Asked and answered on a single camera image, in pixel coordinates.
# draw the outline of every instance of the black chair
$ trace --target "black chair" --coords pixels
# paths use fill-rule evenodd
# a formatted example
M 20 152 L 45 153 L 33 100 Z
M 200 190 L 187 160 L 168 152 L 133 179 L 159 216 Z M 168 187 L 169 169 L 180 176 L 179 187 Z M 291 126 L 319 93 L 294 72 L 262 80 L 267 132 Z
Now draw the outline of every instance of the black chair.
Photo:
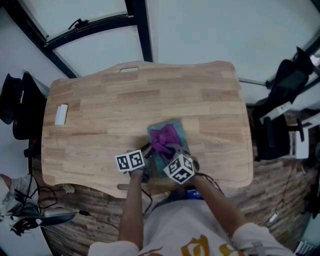
M 304 141 L 303 126 L 299 119 L 295 126 L 288 126 L 283 114 L 273 120 L 265 117 L 263 124 L 260 119 L 287 102 L 292 104 L 307 84 L 313 68 L 309 56 L 297 47 L 293 60 L 285 59 L 281 62 L 268 98 L 259 100 L 254 105 L 251 131 L 256 141 L 257 161 L 288 155 L 290 153 L 289 131 L 299 131 L 301 141 Z
M 8 74 L 0 94 L 0 119 L 7 125 L 13 122 L 12 132 L 17 140 L 41 139 L 46 103 L 28 72 L 22 80 Z

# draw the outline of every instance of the floor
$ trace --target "floor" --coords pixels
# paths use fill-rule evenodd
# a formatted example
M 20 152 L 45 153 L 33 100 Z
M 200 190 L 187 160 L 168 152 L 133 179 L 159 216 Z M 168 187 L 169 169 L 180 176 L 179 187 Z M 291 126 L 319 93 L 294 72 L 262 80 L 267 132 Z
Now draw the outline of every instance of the floor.
M 305 118 L 310 113 L 292 112 L 287 116 L 287 120 L 289 123 L 294 123 L 295 117 L 301 115 Z M 319 128 L 311 129 L 309 136 L 312 153 L 315 144 L 320 141 Z M 253 145 L 253 153 L 256 154 L 255 145 Z M 34 172 L 41 172 L 39 157 L 33 159 L 32 166 Z M 265 225 L 277 210 L 279 220 L 269 230 L 281 244 L 294 250 L 308 220 L 308 215 L 301 214 L 304 209 L 304 197 L 309 192 L 310 185 L 315 182 L 317 171 L 310 167 L 310 164 L 303 164 L 302 161 L 294 159 L 255 161 L 253 167 L 253 181 L 249 186 L 239 189 L 222 189 L 226 196 L 258 225 Z M 67 194 L 65 200 L 59 202 L 59 206 L 75 212 L 85 210 L 102 222 L 119 226 L 123 199 L 80 185 L 75 185 L 75 190 L 76 193 Z M 145 198 L 144 206 L 146 207 L 148 203 L 148 198 Z M 45 230 L 45 232 L 57 255 L 82 256 L 88 254 L 89 246 L 94 242 L 110 243 L 117 240 L 118 231 L 102 222 L 93 217 L 78 214 L 73 220 L 50 226 L 52 231 Z

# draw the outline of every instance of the shoe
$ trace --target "shoe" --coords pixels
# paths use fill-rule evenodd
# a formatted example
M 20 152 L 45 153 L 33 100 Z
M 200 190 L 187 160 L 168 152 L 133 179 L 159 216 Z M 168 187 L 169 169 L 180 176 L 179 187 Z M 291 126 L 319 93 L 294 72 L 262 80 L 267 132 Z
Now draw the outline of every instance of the shoe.
M 70 184 L 61 184 L 61 185 L 59 185 L 59 187 L 64 189 L 67 194 L 68 193 L 73 194 L 75 192 L 74 186 L 72 186 Z

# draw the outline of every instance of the table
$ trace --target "table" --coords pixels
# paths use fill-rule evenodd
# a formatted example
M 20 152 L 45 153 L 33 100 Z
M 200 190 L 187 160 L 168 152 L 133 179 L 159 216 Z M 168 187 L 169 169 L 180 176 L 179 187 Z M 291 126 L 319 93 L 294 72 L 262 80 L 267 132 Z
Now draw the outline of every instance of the table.
M 55 126 L 58 106 L 68 104 L 64 126 Z M 168 65 L 123 63 L 96 74 L 53 82 L 42 131 L 42 173 L 49 185 L 88 186 L 117 198 L 129 174 L 115 156 L 148 142 L 149 125 L 181 118 L 200 171 L 220 186 L 239 188 L 253 179 L 249 120 L 233 65 L 215 61 Z M 158 194 L 173 189 L 152 175 L 144 187 Z

